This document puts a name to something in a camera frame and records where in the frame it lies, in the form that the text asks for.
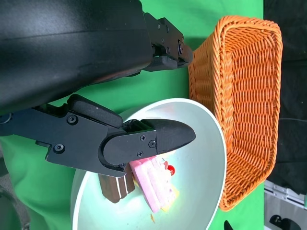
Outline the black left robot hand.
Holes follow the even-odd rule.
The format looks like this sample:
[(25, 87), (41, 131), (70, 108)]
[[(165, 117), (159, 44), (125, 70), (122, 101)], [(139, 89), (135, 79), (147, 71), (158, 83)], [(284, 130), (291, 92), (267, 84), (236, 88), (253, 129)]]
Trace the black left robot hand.
[(183, 34), (138, 0), (3, 0), (0, 134), (32, 139), (54, 164), (112, 177), (196, 135), (179, 121), (129, 120), (76, 92), (192, 62)]

